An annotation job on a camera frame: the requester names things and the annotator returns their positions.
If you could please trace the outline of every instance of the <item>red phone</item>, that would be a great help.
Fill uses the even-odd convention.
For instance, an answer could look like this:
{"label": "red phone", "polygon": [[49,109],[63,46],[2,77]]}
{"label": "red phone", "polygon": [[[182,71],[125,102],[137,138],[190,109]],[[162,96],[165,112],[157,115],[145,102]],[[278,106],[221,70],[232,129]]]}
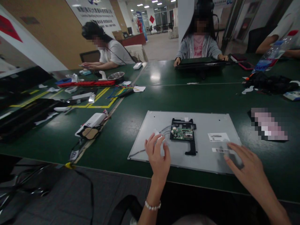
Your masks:
{"label": "red phone", "polygon": [[253,70],[254,69],[254,65],[252,65],[249,62],[240,62],[239,66],[243,68],[243,70]]}

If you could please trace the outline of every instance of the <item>bottle cap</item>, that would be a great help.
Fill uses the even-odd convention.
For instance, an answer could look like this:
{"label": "bottle cap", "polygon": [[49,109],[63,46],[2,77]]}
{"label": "bottle cap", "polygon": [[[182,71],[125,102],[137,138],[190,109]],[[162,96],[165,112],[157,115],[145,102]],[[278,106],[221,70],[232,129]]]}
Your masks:
{"label": "bottle cap", "polygon": [[298,30],[292,30],[288,33],[288,36],[295,36],[298,33]]}
{"label": "bottle cap", "polygon": [[274,43],[274,45],[282,45],[283,44],[283,41],[276,41],[275,43]]}

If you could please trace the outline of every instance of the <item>metal bowl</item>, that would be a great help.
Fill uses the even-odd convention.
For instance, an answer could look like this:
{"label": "metal bowl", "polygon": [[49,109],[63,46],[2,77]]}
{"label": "metal bowl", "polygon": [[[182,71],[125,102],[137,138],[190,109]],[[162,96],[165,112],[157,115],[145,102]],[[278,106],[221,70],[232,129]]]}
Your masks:
{"label": "metal bowl", "polygon": [[111,75],[108,76],[108,80],[115,80],[115,81],[119,81],[119,80],[124,80],[124,72],[117,72],[117,73],[113,73]]}

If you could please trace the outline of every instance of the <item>ceiling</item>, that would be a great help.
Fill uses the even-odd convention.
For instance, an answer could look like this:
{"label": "ceiling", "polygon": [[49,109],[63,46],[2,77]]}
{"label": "ceiling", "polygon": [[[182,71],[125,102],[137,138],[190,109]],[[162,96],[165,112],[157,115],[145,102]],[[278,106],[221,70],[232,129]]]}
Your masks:
{"label": "ceiling", "polygon": [[158,0],[158,2],[152,3],[153,0],[119,0],[122,2],[127,2],[127,7],[133,9],[134,11],[139,10],[143,11],[146,10],[144,6],[150,6],[150,8],[158,8],[162,6],[174,6],[176,2],[171,2],[171,0]]}

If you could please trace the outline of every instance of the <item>green circuit board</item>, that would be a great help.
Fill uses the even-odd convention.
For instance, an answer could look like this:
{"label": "green circuit board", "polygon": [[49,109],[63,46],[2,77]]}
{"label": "green circuit board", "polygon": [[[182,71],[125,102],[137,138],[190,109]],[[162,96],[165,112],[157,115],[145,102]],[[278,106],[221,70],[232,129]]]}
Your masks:
{"label": "green circuit board", "polygon": [[194,139],[194,133],[193,129],[182,129],[182,128],[176,128],[172,127],[171,134],[173,135],[174,139],[178,140],[193,140]]}

